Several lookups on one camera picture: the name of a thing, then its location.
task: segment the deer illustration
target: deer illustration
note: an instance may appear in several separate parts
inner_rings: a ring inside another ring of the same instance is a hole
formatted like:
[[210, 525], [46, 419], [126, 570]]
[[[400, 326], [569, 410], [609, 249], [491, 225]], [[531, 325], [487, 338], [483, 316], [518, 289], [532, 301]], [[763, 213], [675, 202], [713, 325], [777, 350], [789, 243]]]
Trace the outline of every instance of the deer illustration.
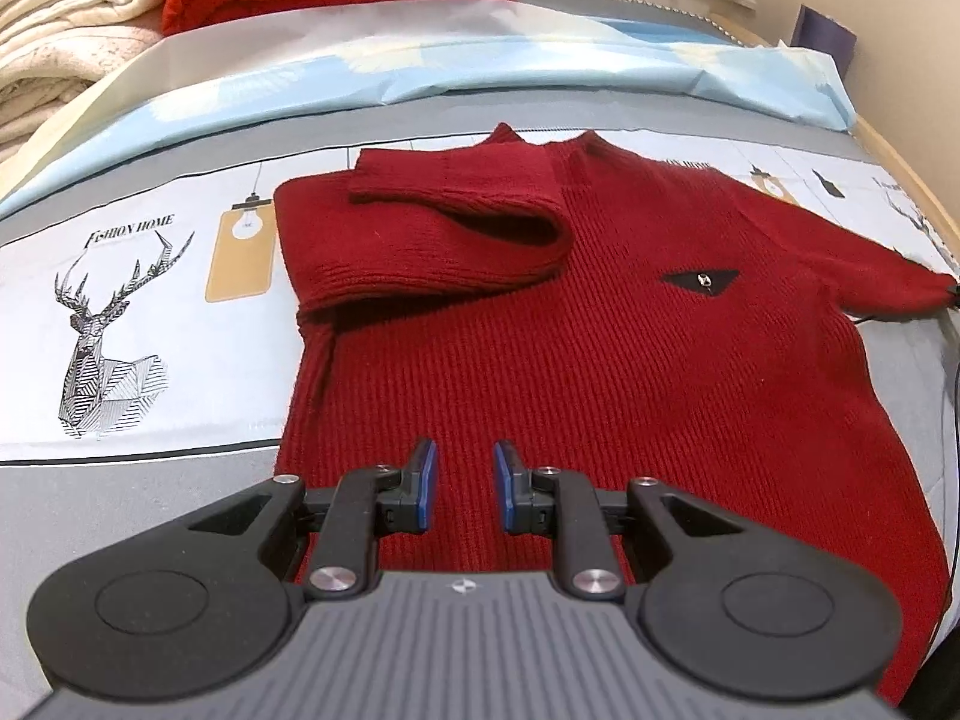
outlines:
[[54, 278], [56, 302], [73, 312], [70, 326], [80, 335], [66, 370], [59, 408], [59, 420], [64, 430], [75, 439], [81, 439], [87, 433], [99, 437], [133, 427], [140, 423], [157, 396], [167, 388], [167, 367], [157, 355], [123, 362], [104, 357], [102, 353], [104, 330], [123, 316], [130, 306], [128, 298], [169, 271], [193, 241], [191, 233], [184, 248], [171, 257], [173, 247], [170, 242], [158, 232], [157, 237], [163, 247], [157, 261], [141, 276], [140, 261], [137, 260], [130, 280], [113, 293], [107, 307], [99, 314], [90, 313], [90, 298], [83, 294], [89, 274], [83, 276], [73, 292], [67, 283], [80, 258], [67, 269], [62, 282], [59, 274]]

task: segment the gray bed sheet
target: gray bed sheet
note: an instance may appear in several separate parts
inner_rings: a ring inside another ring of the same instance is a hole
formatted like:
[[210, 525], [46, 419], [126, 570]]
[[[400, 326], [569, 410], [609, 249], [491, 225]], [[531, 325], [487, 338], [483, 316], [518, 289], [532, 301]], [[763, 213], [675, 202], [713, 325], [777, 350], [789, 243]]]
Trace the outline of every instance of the gray bed sheet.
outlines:
[[[804, 148], [870, 161], [852, 138], [690, 98], [616, 92], [523, 91], [445, 95], [389, 108], [269, 122], [143, 157], [54, 194], [0, 223], [0, 245], [178, 175], [266, 157], [395, 138], [490, 131], [498, 122], [535, 129], [646, 128]], [[880, 401], [927, 490], [956, 512], [952, 377], [957, 331], [950, 317], [864, 322]], [[270, 475], [275, 448], [137, 463], [0, 466], [0, 720], [45, 693], [24, 613], [56, 567]], [[952, 523], [955, 525], [955, 514]]]

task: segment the light bulb illustration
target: light bulb illustration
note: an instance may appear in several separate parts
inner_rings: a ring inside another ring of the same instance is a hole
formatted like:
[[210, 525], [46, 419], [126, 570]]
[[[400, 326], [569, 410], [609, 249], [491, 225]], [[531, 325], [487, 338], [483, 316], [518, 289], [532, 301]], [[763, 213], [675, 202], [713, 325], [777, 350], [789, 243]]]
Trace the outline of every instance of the light bulb illustration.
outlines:
[[233, 233], [233, 237], [237, 238], [237, 240], [246, 241], [262, 229], [263, 220], [260, 218], [260, 215], [256, 213], [256, 208], [248, 208], [246, 211], [243, 211], [243, 214], [240, 215], [240, 218], [233, 225], [230, 232]]

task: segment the black cable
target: black cable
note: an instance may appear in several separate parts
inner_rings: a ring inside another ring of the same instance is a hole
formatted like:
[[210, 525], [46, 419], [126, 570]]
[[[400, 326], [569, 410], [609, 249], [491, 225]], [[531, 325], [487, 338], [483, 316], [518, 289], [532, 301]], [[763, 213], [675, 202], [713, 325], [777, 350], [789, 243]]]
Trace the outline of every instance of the black cable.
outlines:
[[[940, 627], [944, 624], [944, 615], [947, 614], [947, 611], [950, 608], [950, 600], [952, 600], [952, 591], [953, 591], [953, 580], [957, 575], [957, 557], [960, 557], [960, 415], [957, 415], [957, 401], [960, 400], [960, 362], [957, 362], [956, 372], [953, 375], [953, 442], [956, 449], [956, 461], [957, 461], [957, 522], [956, 522], [956, 532], [953, 537], [953, 560], [950, 564], [950, 576], [947, 580], [947, 590], [944, 593], [944, 603], [943, 610], [940, 612], [940, 619], [937, 621], [937, 627], [933, 629], [933, 633], [930, 635], [930, 642], [928, 643], [928, 648], [926, 648], [926, 654], [929, 656], [930, 651], [933, 648], [933, 642], [937, 638], [937, 634], [940, 632]], [[944, 501], [947, 500], [947, 489], [944, 488]]]

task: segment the beige wall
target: beige wall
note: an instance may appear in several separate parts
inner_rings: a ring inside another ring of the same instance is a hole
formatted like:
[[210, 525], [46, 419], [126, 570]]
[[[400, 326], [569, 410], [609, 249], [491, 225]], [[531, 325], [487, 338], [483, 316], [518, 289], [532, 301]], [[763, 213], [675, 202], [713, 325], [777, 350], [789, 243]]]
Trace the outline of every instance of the beige wall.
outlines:
[[756, 1], [728, 15], [770, 42], [789, 42], [801, 3], [856, 33], [853, 104], [960, 220], [960, 0]]

